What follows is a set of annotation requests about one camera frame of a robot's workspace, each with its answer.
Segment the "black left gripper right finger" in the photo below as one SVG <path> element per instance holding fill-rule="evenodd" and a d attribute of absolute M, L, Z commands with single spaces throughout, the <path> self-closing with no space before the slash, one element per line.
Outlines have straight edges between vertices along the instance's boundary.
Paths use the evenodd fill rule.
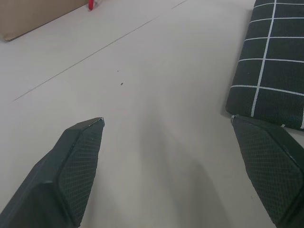
<path fill-rule="evenodd" d="M 276 228 L 304 228 L 304 148 L 281 126 L 234 115 L 247 175 Z"/>

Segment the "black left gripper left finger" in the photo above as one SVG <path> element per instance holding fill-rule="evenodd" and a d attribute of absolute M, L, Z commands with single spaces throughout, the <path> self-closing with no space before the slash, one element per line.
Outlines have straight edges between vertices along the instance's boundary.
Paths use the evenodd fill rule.
<path fill-rule="evenodd" d="M 0 213 L 0 228 L 79 228 L 94 183 L 102 117 L 67 128 Z"/>

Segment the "black white-grid fabric pouch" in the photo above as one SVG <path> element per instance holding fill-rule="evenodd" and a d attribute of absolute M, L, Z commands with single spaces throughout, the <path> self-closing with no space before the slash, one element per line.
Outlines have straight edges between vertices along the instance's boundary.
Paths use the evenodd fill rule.
<path fill-rule="evenodd" d="M 256 0 L 226 111 L 304 131 L 304 0 Z"/>

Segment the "brown cardboard box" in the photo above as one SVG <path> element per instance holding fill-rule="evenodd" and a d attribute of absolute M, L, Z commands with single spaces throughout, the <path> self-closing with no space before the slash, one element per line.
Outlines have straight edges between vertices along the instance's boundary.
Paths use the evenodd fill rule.
<path fill-rule="evenodd" d="M 13 40 L 91 0 L 0 0 L 0 39 Z"/>

